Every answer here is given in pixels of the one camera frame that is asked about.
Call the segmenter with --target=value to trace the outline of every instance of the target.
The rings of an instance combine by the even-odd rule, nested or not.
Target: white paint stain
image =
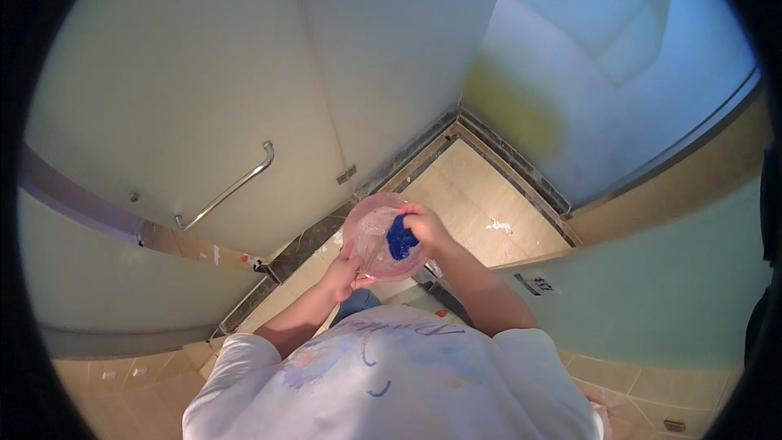
[[[343,245],[342,228],[340,228],[336,233],[332,235],[332,243],[342,248]]]
[[[486,230],[503,230],[505,233],[512,233],[511,225],[506,222],[499,222],[497,220],[491,220],[491,224],[486,225]]]

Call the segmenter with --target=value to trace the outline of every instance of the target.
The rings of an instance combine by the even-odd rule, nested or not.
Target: chrome grab bar
[[[206,208],[204,208],[200,213],[198,213],[198,216],[190,220],[187,224],[184,224],[182,222],[182,216],[180,214],[177,214],[174,216],[174,221],[177,222],[177,228],[179,228],[182,231],[189,231],[193,226],[198,223],[198,221],[202,220],[212,209],[215,209],[220,202],[225,200],[229,195],[233,194],[237,189],[239,189],[241,186],[243,186],[246,182],[248,182],[250,179],[252,179],[254,176],[258,175],[262,171],[269,168],[269,165],[271,165],[271,162],[275,160],[275,148],[271,145],[270,141],[267,141],[264,143],[264,150],[266,150],[266,160],[264,160],[263,163],[261,163],[256,168],[250,170],[247,172],[245,176],[243,176],[241,179],[237,180],[232,186],[230,186],[228,189],[223,191],[222,194],[217,196],[214,200],[212,200],[209,204],[206,205]]]

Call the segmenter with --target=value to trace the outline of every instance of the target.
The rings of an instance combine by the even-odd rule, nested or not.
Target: bathroom floor
[[[542,214],[463,140],[455,140],[402,194],[433,209],[454,238],[489,267],[570,249]],[[290,305],[318,282],[341,246],[340,230],[264,299],[237,331],[251,333]],[[445,321],[461,322],[412,278],[378,282],[370,289],[384,304],[440,311],[445,313]],[[327,328],[334,315],[336,308],[320,331]],[[207,363],[202,374],[208,376],[211,367],[213,361]]]

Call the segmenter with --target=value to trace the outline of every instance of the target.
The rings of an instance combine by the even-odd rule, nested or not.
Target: paint splatter
[[[511,225],[506,222],[499,222],[497,220],[491,220],[491,224],[486,225],[486,230],[503,230],[505,233],[513,234],[511,231]]]

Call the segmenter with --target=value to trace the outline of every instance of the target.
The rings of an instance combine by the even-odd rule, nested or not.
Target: door hinge
[[[344,184],[345,182],[347,182],[347,180],[351,176],[353,176],[354,173],[356,173],[356,164],[355,163],[352,164],[350,167],[348,167],[345,172],[342,172],[339,175],[337,175],[337,183],[339,185]]]

